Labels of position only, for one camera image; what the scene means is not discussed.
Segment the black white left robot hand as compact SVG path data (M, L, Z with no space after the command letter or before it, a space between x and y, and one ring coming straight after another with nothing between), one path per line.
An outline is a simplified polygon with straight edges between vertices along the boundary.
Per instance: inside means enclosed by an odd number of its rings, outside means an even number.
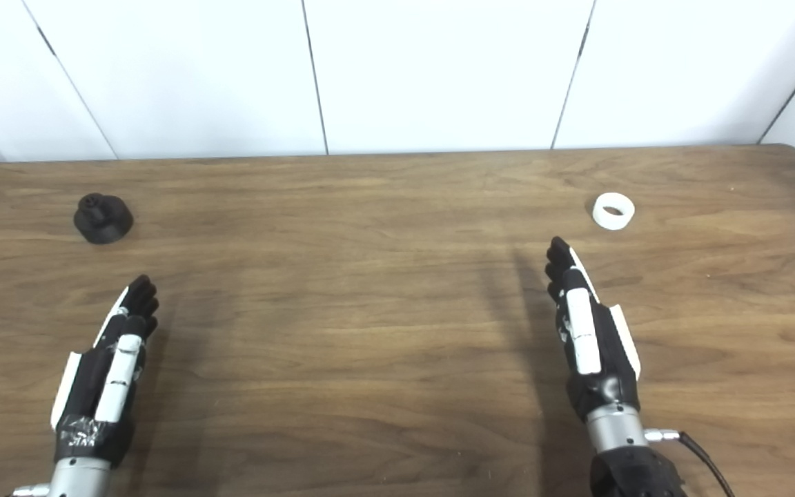
M68 356L50 417L55 462L91 458L111 469L123 462L135 437L132 410L158 307L157 287L139 275L110 308L91 348Z

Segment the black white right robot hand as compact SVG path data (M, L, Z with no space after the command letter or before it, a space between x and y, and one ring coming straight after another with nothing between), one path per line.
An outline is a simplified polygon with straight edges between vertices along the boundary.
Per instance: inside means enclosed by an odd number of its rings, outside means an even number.
M550 240L544 273L556 306L556 331L570 370L566 393L577 417L622 404L640 410L640 361L620 306L608 307L583 263L561 237Z

